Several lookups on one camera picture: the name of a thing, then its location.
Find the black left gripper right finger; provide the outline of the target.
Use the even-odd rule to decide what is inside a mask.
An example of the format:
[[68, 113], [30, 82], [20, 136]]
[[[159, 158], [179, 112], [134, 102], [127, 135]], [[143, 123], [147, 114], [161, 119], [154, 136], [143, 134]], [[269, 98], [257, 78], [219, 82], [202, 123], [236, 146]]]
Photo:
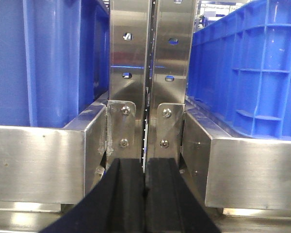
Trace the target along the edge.
[[147, 233], [219, 233], [173, 158], [152, 158], [145, 171]]

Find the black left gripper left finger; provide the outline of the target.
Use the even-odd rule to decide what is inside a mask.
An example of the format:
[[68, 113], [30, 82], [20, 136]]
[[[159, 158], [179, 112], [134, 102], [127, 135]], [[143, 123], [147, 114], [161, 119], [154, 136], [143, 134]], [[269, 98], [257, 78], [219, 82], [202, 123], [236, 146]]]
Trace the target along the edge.
[[114, 159], [100, 182], [44, 233], [142, 233], [144, 174], [139, 159]]

